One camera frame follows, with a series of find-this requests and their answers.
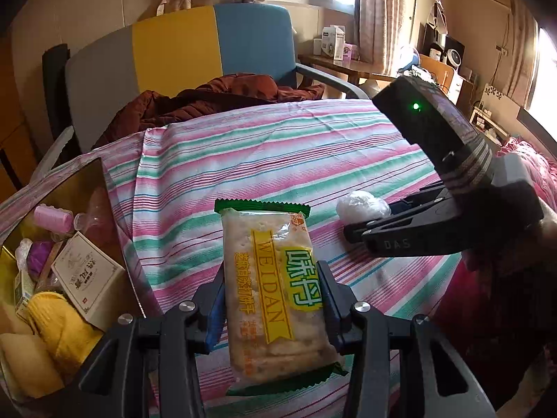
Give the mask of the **clear plastic bag bundle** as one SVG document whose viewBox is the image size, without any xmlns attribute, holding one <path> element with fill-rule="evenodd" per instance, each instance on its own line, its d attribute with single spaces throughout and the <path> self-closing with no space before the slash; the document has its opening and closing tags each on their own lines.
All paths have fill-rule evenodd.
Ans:
<svg viewBox="0 0 557 418">
<path fill-rule="evenodd" d="M 385 200 L 366 191 L 352 191 L 339 198 L 336 212 L 345 225 L 375 221 L 392 214 Z"/>
</svg>

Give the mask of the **yellow Weidan cracker pack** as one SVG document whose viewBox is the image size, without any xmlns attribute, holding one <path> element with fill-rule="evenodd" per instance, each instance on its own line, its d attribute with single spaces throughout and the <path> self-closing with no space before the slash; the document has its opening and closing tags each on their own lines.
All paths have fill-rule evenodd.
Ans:
<svg viewBox="0 0 557 418">
<path fill-rule="evenodd" d="M 326 332 L 323 293 L 306 225 L 311 208 L 218 198 L 228 349 L 229 396 L 288 393 L 344 376 Z"/>
</svg>

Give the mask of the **yellow knit cloth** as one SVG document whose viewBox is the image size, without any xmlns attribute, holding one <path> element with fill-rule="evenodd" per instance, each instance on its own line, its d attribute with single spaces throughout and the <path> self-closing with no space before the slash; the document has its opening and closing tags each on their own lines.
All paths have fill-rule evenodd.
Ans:
<svg viewBox="0 0 557 418">
<path fill-rule="evenodd" d="M 26 310 L 62 379 L 69 382 L 104 332 L 86 322 L 59 293 L 34 294 Z"/>
</svg>

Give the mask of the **cream cardboard box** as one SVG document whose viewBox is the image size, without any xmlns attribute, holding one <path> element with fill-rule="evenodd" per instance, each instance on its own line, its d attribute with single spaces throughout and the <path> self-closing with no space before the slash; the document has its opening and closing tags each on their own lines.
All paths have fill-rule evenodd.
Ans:
<svg viewBox="0 0 557 418">
<path fill-rule="evenodd" d="M 52 269 L 81 317 L 103 331 L 128 309 L 125 269 L 77 232 Z"/>
</svg>

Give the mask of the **yellow sponge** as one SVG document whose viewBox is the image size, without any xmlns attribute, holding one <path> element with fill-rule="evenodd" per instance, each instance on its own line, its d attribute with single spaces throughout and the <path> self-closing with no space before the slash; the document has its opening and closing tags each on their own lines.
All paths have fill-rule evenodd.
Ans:
<svg viewBox="0 0 557 418">
<path fill-rule="evenodd" d="M 64 387 L 40 337 L 4 333 L 1 335 L 1 354 L 15 385 L 25 397 L 41 398 Z"/>
</svg>

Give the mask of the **green tea box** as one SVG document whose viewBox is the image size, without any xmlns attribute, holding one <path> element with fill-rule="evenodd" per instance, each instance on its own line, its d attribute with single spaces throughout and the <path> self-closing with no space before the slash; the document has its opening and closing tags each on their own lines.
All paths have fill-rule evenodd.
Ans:
<svg viewBox="0 0 557 418">
<path fill-rule="evenodd" d="M 35 290 L 35 282 L 27 270 L 16 274 L 13 283 L 14 308 L 16 315 L 24 321 L 28 320 L 28 303 Z"/>
</svg>

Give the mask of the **pink hair roller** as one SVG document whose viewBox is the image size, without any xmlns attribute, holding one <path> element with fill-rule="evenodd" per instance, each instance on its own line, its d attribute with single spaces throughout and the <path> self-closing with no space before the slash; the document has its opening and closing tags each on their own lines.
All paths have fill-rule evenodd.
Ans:
<svg viewBox="0 0 557 418">
<path fill-rule="evenodd" d="M 81 232 L 99 248 L 107 248 L 116 241 L 116 231 L 108 193 L 97 187 L 85 212 L 74 216 L 74 230 Z"/>
<path fill-rule="evenodd" d="M 44 204 L 33 211 L 35 225 L 57 234 L 67 234 L 74 230 L 74 214 L 67 209 L 58 209 Z"/>
</svg>

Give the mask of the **white plastic ball bundle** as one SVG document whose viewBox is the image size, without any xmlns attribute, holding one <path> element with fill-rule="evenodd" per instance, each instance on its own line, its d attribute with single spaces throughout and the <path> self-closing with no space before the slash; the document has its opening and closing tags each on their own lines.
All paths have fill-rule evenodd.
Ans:
<svg viewBox="0 0 557 418">
<path fill-rule="evenodd" d="M 15 250 L 16 263 L 20 271 L 28 268 L 28 255 L 32 245 L 31 239 L 23 238 Z"/>
</svg>

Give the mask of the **large cracker pack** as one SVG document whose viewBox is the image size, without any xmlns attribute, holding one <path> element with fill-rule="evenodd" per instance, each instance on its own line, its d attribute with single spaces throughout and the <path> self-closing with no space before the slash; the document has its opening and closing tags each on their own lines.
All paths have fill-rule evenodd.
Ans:
<svg viewBox="0 0 557 418">
<path fill-rule="evenodd" d="M 57 279 L 57 275 L 53 271 L 53 263 L 57 258 L 58 253 L 64 246 L 64 242 L 55 242 L 50 252 L 50 255 L 41 271 L 39 279 L 35 287 L 35 293 L 41 292 L 57 292 L 63 293 L 61 281 Z"/>
</svg>

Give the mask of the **red bed cover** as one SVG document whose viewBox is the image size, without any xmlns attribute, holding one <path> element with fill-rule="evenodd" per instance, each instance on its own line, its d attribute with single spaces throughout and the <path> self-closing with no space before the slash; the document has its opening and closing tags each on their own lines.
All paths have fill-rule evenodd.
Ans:
<svg viewBox="0 0 557 418">
<path fill-rule="evenodd" d="M 556 162 L 521 138 L 543 219 L 509 247 L 465 253 L 432 321 L 500 417 L 556 414 Z"/>
</svg>

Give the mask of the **gold metal tin box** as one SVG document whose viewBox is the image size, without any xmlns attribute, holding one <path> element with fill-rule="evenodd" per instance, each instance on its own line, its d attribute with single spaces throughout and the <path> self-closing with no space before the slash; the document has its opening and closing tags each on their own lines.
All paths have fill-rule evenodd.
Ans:
<svg viewBox="0 0 557 418">
<path fill-rule="evenodd" d="M 1 254 L 1 378 L 37 415 L 125 417 L 144 390 L 141 316 L 110 205 L 91 161 L 8 234 Z"/>
</svg>

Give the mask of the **striped tablecloth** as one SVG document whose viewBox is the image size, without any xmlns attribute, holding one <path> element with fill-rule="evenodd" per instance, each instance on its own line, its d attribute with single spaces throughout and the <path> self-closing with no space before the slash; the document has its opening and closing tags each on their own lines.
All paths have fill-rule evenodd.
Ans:
<svg viewBox="0 0 557 418">
<path fill-rule="evenodd" d="M 316 258 L 337 281 L 399 318 L 429 313 L 456 255 L 371 258 L 350 245 L 336 212 L 352 191 L 394 202 L 437 178 L 368 100 L 304 101 L 149 129 L 94 151 L 103 161 L 126 252 L 162 308 L 189 298 L 223 258 L 218 198 L 301 203 Z"/>
</svg>

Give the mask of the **rust red jacket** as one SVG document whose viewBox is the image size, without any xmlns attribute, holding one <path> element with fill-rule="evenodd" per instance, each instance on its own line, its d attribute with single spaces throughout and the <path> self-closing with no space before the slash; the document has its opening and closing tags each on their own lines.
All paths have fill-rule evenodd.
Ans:
<svg viewBox="0 0 557 418">
<path fill-rule="evenodd" d="M 233 73 L 216 77 L 174 97 L 144 91 L 120 109 L 96 143 L 108 145 L 136 132 L 202 116 L 254 106 L 320 100 L 323 84 L 291 88 L 280 86 L 268 75 Z"/>
</svg>

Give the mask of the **grey yellow blue chair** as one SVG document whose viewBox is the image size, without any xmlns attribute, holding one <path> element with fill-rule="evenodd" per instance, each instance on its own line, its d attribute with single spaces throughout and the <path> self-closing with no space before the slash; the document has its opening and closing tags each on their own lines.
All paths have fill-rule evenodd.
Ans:
<svg viewBox="0 0 557 418">
<path fill-rule="evenodd" d="M 45 177 L 66 145 L 72 157 L 92 150 L 116 112 L 144 91 L 175 96 L 229 73 L 259 73 L 293 87 L 297 77 L 365 99 L 366 93 L 295 60 L 287 9 L 232 3 L 184 9 L 114 31 L 71 53 L 65 78 L 72 125 L 32 175 Z"/>
</svg>

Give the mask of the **black rolled mat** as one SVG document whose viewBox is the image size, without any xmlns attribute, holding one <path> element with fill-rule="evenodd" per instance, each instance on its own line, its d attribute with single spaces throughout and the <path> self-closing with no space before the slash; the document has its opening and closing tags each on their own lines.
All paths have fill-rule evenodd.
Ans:
<svg viewBox="0 0 557 418">
<path fill-rule="evenodd" d="M 41 57 L 45 106 L 54 140 L 72 125 L 65 78 L 65 66 L 69 60 L 67 44 L 55 45 Z"/>
</svg>

